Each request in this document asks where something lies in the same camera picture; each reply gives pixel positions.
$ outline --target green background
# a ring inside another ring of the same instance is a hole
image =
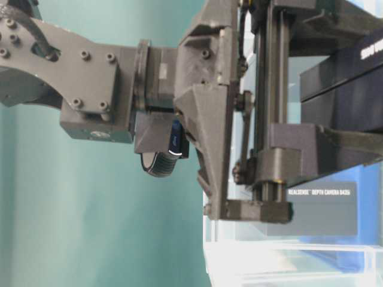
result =
[[[93,41],[176,47],[203,0],[40,0]],[[210,286],[194,150],[168,179],[132,145],[76,141],[58,111],[0,107],[0,286]]]

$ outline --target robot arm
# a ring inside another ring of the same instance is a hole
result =
[[[247,12],[256,34],[255,97],[239,92]],[[381,135],[286,123],[289,56],[332,54],[383,27],[347,1],[208,0],[178,48],[146,40],[138,47],[96,44],[37,19],[8,17],[0,20],[0,102],[57,108],[74,139],[134,141],[153,176],[168,176],[191,142],[211,219],[288,222],[287,187],[383,157]],[[28,21],[51,50],[21,25]],[[251,201],[227,198],[235,111],[244,115],[244,132],[233,174],[252,190]]]

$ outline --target bolt head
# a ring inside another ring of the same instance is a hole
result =
[[[83,106],[83,101],[81,99],[73,99],[71,105],[74,109],[80,109]]]
[[[88,51],[81,51],[80,56],[84,61],[88,61],[90,59],[90,53]]]
[[[102,112],[109,111],[109,103],[108,102],[101,102],[99,107],[100,107],[100,111],[102,111]]]
[[[110,63],[114,63],[115,55],[113,53],[108,53],[107,54],[107,61],[110,62]]]
[[[209,59],[210,56],[211,56],[211,53],[209,50],[202,51],[202,58],[204,58],[205,60]]]
[[[16,22],[13,19],[6,19],[5,24],[8,28],[15,29],[17,27]]]
[[[6,48],[0,49],[0,57],[8,58],[10,56],[10,52]]]
[[[247,63],[244,64],[244,65],[241,65],[241,71],[242,71],[242,73],[246,73],[246,72],[247,72],[247,69],[248,69]]]

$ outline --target hex socket screw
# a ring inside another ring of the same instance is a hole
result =
[[[18,44],[20,42],[20,38],[16,34],[11,34],[10,40],[12,44]]]
[[[80,109],[83,105],[83,101],[81,99],[73,99],[72,106],[75,109]]]
[[[205,60],[209,59],[210,56],[211,56],[211,53],[209,50],[202,51],[202,58],[204,58]]]
[[[10,52],[6,48],[0,49],[0,57],[8,58],[10,56]]]
[[[8,28],[15,29],[17,27],[17,23],[12,19],[6,19],[5,24]]]
[[[115,55],[113,53],[108,53],[107,54],[107,61],[110,62],[110,63],[114,63]]]
[[[88,51],[81,51],[80,56],[84,61],[88,61],[90,59],[90,53]]]
[[[107,112],[107,111],[109,111],[109,104],[108,104],[108,102],[101,102],[100,105],[99,105],[99,107],[100,107],[100,110],[101,110],[102,112]]]

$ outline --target metal rod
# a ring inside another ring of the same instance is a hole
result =
[[[259,53],[260,62],[257,64],[265,64],[257,70],[257,152],[270,148],[268,132],[271,124],[287,122],[289,30],[285,11],[275,12],[273,5],[270,5],[266,40],[262,38],[261,31],[257,38],[260,41],[258,52],[264,51],[263,55]],[[263,201],[285,201],[286,198],[285,186],[274,182],[263,183],[261,194]]]
[[[242,146],[241,146],[241,170],[246,170],[247,166],[247,154],[248,154],[248,146],[249,146],[249,133],[250,133],[250,121],[251,121],[251,113],[244,112],[244,130],[243,130],[243,138],[242,138]]]

